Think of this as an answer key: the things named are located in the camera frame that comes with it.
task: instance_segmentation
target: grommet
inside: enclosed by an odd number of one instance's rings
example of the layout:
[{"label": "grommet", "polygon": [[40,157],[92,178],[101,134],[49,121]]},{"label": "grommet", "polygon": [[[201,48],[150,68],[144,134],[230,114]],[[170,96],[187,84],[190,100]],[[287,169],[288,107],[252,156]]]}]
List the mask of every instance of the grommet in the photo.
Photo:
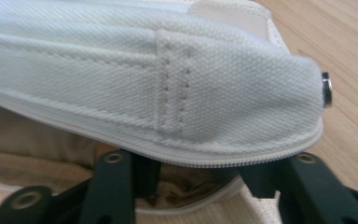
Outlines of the grommet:
[{"label": "grommet", "polygon": [[17,196],[10,204],[13,209],[24,209],[31,207],[42,199],[42,194],[38,191],[30,191]]},{"label": "grommet", "polygon": [[123,160],[123,155],[118,154],[118,153],[112,153],[112,154],[105,156],[105,158],[103,160],[107,163],[116,163],[116,162]]},{"label": "grommet", "polygon": [[297,155],[297,159],[299,161],[302,161],[304,163],[308,163],[308,164],[314,164],[316,163],[316,160],[314,157],[312,157],[311,155],[309,154],[305,154],[305,153],[300,153]]},{"label": "grommet", "polygon": [[324,108],[330,108],[333,105],[333,86],[331,84],[330,75],[322,73],[322,81],[324,84]]}]

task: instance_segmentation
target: metal rivet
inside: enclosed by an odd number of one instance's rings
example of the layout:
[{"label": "metal rivet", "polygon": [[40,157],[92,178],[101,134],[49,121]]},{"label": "metal rivet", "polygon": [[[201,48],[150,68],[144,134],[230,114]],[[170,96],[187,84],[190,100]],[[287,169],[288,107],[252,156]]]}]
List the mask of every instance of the metal rivet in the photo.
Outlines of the metal rivet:
[{"label": "metal rivet", "polygon": [[107,163],[115,163],[122,160],[123,160],[123,156],[117,153],[109,154],[104,158],[104,161]]},{"label": "metal rivet", "polygon": [[13,209],[24,209],[35,205],[42,199],[42,194],[38,191],[25,192],[13,200]]},{"label": "metal rivet", "polygon": [[333,86],[330,75],[322,73],[322,80],[324,84],[324,108],[329,108],[333,105]]},{"label": "metal rivet", "polygon": [[299,161],[302,161],[304,163],[308,163],[308,164],[314,164],[316,163],[316,160],[314,157],[308,155],[308,154],[305,154],[305,153],[301,153],[301,154],[298,154],[297,155],[297,159]]}]

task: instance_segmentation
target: wooden surface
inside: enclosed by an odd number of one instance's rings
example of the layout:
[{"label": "wooden surface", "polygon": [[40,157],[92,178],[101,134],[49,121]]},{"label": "wooden surface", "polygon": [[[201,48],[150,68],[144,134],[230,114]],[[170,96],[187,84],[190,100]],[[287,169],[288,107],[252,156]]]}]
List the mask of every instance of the wooden surface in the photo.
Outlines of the wooden surface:
[{"label": "wooden surface", "polygon": [[[347,186],[358,189],[358,0],[256,0],[268,7],[289,49],[312,57],[333,79],[334,106],[325,110],[324,135],[309,152],[320,156]],[[7,195],[0,191],[0,197]],[[243,193],[175,217],[140,215],[138,223],[275,223],[246,210]]]}]

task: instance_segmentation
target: white fabric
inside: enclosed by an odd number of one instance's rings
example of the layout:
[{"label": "white fabric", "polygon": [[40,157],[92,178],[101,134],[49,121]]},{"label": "white fabric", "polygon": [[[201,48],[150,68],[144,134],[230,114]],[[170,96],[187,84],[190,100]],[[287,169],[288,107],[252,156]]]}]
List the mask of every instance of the white fabric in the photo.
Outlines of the white fabric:
[{"label": "white fabric", "polygon": [[187,166],[315,143],[324,103],[314,61],[288,54],[271,22],[275,45],[181,10],[0,0],[0,105]]}]

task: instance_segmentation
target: screw hole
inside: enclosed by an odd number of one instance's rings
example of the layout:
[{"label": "screw hole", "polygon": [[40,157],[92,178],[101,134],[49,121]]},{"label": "screw hole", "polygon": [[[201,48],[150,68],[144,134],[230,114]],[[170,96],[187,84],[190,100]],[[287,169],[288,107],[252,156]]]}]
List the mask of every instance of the screw hole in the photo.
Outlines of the screw hole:
[{"label": "screw hole", "polygon": [[112,218],[110,216],[103,216],[98,218],[97,224],[110,224],[112,223]]},{"label": "screw hole", "polygon": [[13,200],[13,209],[24,209],[35,205],[42,199],[42,194],[38,191],[25,192]]},{"label": "screw hole", "polygon": [[358,224],[358,222],[351,217],[343,217],[341,220],[344,224]]},{"label": "screw hole", "polygon": [[107,163],[115,163],[123,160],[123,156],[121,154],[109,154],[104,158],[104,161]]},{"label": "screw hole", "polygon": [[301,154],[297,155],[297,159],[304,163],[309,163],[309,164],[316,163],[315,158],[313,158],[312,156],[305,154],[305,153],[301,153]]}]

